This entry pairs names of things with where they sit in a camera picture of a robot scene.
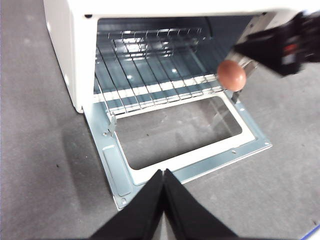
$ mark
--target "wire rack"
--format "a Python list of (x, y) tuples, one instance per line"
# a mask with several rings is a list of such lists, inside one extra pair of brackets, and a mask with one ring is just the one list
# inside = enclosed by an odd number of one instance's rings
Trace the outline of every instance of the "wire rack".
[(95, 100), (116, 115), (222, 91), (196, 55), (201, 28), (97, 33)]

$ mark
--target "egg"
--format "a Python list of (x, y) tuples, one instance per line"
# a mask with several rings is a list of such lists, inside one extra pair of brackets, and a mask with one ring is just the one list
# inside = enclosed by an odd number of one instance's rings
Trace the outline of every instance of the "egg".
[(221, 85), (233, 92), (240, 91), (246, 84), (245, 70), (235, 61), (224, 60), (217, 68), (217, 76)]

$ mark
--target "white toaster oven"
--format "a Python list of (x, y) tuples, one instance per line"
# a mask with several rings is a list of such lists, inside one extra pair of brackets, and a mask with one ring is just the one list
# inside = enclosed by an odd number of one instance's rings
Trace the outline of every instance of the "white toaster oven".
[(249, 74), (256, 64), (232, 46), (297, 10), (204, 0), (44, 0), (44, 9), (118, 209), (158, 169), (186, 183), (272, 146), (216, 71), (230, 59)]

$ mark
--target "floor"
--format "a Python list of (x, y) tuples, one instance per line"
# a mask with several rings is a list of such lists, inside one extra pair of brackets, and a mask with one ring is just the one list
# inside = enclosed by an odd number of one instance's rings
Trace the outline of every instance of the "floor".
[[(67, 93), (41, 0), (1, 1), (1, 237), (85, 238), (117, 213)], [(239, 236), (298, 239), (320, 223), (320, 65), (262, 66), (240, 99), (273, 147), (185, 185)], [(172, 239), (165, 219), (155, 239)]]

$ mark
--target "oven side panel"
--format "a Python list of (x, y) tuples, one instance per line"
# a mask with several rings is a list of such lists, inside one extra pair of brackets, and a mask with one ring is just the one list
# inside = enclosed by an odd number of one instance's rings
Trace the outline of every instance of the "oven side panel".
[(72, 103), (77, 109), (70, 7), (65, 0), (43, 0), (43, 5), (46, 26), (54, 47), (55, 55)]

